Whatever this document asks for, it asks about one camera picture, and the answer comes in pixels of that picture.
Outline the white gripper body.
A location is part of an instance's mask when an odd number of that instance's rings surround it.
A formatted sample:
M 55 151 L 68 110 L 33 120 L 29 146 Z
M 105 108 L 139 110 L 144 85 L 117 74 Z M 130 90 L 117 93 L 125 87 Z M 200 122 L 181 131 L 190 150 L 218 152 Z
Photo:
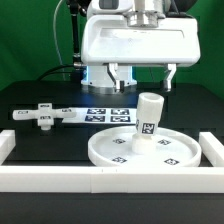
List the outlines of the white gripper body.
M 197 21 L 165 18 L 157 28 L 128 27 L 121 15 L 95 15 L 86 23 L 81 58 L 88 65 L 191 66 L 200 58 Z

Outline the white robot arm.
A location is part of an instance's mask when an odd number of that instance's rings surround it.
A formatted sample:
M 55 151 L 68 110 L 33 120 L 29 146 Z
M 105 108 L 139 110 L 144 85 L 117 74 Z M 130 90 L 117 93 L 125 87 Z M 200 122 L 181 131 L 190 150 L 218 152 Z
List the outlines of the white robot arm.
M 135 67 L 165 67 L 164 85 L 179 67 L 200 58 L 197 21 L 171 13 L 174 0 L 92 0 L 87 10 L 81 60 L 82 86 L 96 93 L 134 89 Z

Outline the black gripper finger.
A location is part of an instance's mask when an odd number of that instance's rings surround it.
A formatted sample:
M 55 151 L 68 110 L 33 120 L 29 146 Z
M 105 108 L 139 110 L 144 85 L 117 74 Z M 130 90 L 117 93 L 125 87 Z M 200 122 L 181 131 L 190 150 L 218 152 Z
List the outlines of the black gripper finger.
M 107 73 L 110 76 L 112 82 L 114 83 L 114 89 L 116 92 L 123 92 L 125 87 L 125 82 L 121 80 L 117 74 L 118 64 L 109 63 L 107 65 Z
M 166 92 L 170 92 L 172 89 L 172 79 L 176 73 L 175 64 L 167 64 L 165 68 L 165 77 L 163 80 L 163 88 Z

